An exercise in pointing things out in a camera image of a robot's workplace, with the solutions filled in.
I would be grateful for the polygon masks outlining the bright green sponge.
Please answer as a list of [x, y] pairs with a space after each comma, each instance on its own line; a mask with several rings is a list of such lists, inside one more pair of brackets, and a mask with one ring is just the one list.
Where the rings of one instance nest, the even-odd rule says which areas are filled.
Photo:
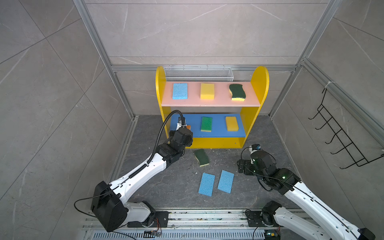
[[211, 132], [213, 127], [212, 117], [202, 117], [201, 132]]

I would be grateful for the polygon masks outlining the yellow sponge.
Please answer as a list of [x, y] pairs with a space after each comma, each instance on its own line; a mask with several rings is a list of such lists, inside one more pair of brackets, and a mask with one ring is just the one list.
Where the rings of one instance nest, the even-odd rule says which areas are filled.
[[201, 100], [214, 100], [215, 99], [215, 84], [201, 83]]
[[227, 116], [226, 125], [227, 125], [228, 132], [237, 132], [239, 130], [237, 117], [235, 116]]

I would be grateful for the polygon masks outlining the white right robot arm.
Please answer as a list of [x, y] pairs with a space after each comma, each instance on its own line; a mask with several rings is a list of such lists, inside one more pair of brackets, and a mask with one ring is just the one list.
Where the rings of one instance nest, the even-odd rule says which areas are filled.
[[238, 172], [255, 176], [262, 188], [277, 191], [294, 202], [312, 218], [309, 222], [270, 201], [259, 216], [246, 210], [249, 223], [261, 222], [267, 227], [275, 225], [288, 228], [307, 240], [374, 240], [375, 234], [367, 228], [358, 228], [319, 199], [291, 170], [277, 168], [275, 158], [259, 145], [249, 147], [250, 158], [237, 161]]

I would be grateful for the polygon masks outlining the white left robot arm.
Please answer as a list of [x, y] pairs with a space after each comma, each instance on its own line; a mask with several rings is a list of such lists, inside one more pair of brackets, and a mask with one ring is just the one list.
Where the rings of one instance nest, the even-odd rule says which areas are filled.
[[156, 210], [146, 201], [133, 203], [129, 199], [152, 177], [178, 161], [192, 143], [193, 133], [181, 127], [131, 172], [109, 184], [102, 181], [95, 187], [91, 211], [108, 233], [129, 223], [147, 227], [153, 224]]

